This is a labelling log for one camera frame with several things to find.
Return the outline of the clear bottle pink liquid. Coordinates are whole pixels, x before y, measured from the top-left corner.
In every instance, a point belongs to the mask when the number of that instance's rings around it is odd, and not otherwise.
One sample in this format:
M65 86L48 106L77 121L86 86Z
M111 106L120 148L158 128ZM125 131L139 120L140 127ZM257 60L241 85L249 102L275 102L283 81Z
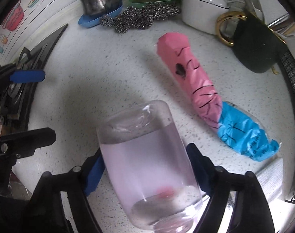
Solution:
M133 106L97 128L108 176L129 221L153 232L187 232L202 205L168 104Z

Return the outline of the pink and blue plastic bag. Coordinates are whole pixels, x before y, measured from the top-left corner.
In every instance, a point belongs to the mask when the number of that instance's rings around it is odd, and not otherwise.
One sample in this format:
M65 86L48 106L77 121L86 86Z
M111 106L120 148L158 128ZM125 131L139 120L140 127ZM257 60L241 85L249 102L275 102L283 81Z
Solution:
M191 51L186 35L170 32L158 39L157 54L188 95L198 116L236 153L261 162L274 156L280 144L262 126L233 104L224 102Z

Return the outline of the white cloth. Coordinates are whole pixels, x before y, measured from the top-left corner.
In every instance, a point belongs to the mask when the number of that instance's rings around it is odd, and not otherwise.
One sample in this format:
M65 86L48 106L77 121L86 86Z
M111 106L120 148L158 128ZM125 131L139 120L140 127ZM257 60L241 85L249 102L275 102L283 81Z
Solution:
M256 178L268 203L278 199L282 194L283 159L275 158L265 168L257 172Z

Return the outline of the black gas stove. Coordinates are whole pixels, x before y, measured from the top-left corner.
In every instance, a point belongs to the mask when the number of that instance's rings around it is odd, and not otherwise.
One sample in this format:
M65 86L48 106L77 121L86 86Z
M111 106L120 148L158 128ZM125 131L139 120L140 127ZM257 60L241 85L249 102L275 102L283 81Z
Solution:
M67 24L58 28L31 50L24 47L15 62L0 65L2 126L18 131L27 130L37 84L45 79L46 63L67 28Z

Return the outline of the blue saucer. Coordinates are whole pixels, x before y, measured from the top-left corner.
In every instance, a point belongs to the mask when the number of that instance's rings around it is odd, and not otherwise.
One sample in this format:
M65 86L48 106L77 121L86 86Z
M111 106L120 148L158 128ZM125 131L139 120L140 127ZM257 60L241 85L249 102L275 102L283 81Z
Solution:
M123 1L119 0L119 5L118 8L108 14L103 14L103 15L93 15L93 16L89 16L89 15L82 15L77 24L83 28L91 28L94 26L97 26L100 24L100 19L103 16L108 16L109 18L115 18L116 16L118 16L121 11L123 9Z

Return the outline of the dark green utensil mug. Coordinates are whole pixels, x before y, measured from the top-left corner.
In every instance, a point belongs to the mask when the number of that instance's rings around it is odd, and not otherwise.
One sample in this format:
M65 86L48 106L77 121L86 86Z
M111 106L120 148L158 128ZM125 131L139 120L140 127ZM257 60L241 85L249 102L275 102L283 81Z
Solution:
M230 19L237 19L238 24L233 36L227 37L221 33L221 26ZM220 41L230 47L236 58L254 73L268 71L288 50L281 37L247 10L220 15L215 31Z

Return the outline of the metal scouring pad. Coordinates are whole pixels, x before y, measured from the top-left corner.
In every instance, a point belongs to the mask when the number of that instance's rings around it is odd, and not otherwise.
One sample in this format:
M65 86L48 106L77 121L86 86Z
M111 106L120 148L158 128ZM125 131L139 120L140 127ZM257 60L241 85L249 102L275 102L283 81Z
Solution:
M99 22L102 26L123 34L128 30L147 30L155 21L165 21L180 13L181 8L175 4L149 2L142 8L129 6L116 17L103 15Z

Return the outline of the white lidded jar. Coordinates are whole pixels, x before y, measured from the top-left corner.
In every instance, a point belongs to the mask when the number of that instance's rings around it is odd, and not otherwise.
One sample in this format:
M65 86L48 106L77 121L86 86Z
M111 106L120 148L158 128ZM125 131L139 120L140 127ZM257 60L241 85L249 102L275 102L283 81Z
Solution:
M229 9L227 0L183 0L182 21L192 28L215 35L216 20Z

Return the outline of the white rice paddle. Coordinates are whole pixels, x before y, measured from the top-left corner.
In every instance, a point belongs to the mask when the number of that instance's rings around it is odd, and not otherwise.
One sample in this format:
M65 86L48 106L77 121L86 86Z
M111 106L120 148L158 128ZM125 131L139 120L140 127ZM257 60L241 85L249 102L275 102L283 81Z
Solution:
M278 0L259 0L259 2L267 25L287 14L286 9Z

